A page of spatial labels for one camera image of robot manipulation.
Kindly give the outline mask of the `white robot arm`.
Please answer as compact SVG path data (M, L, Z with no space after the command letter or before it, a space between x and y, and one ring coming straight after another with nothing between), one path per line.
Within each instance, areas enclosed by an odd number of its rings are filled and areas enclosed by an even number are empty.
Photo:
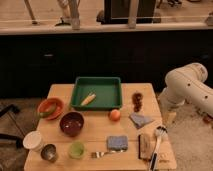
M213 88L205 85L208 71L201 63L191 63L169 71L165 76L166 87L159 95L166 111L190 101L201 111L213 117Z

